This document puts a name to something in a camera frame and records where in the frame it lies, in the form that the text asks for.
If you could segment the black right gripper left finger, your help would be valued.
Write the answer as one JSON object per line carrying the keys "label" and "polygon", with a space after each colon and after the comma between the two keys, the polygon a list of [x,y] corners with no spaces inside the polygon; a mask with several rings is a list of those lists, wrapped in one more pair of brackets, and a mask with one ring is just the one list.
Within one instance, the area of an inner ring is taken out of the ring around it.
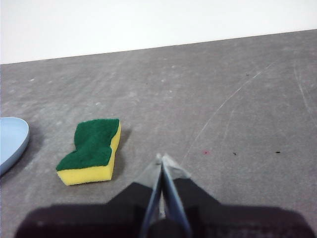
{"label": "black right gripper left finger", "polygon": [[24,218],[17,238],[136,238],[153,205],[162,156],[107,203],[56,204],[37,208]]}

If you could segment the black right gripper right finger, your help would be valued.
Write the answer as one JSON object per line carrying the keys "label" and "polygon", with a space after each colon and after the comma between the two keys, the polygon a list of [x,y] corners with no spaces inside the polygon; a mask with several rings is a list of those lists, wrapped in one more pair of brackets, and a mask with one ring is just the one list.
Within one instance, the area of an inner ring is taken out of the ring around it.
{"label": "black right gripper right finger", "polygon": [[220,203],[199,187],[168,154],[162,165],[167,184],[194,238],[313,238],[305,218],[271,206]]}

